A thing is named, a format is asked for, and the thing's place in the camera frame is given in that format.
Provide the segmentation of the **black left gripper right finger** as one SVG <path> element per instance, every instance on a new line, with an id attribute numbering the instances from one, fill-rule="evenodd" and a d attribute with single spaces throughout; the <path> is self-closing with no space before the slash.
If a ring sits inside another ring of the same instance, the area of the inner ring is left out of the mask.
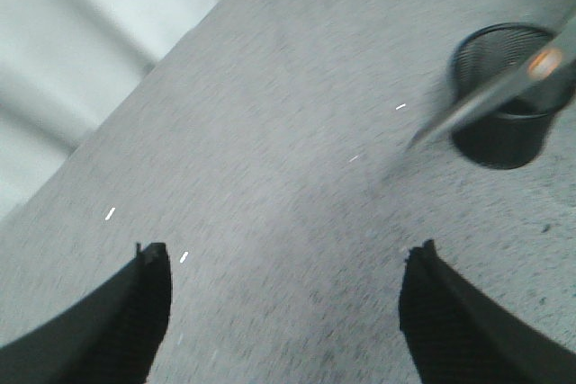
<path id="1" fill-rule="evenodd" d="M 409 251 L 399 323 L 424 383 L 573 383 L 575 354 L 456 272 L 434 240 Z"/>

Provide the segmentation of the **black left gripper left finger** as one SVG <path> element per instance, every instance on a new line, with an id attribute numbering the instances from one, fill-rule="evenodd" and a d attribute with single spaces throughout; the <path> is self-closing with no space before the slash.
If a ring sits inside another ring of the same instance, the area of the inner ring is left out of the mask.
<path id="1" fill-rule="evenodd" d="M 1 349 L 3 383 L 144 383 L 167 332 L 172 273 L 163 243 Z"/>

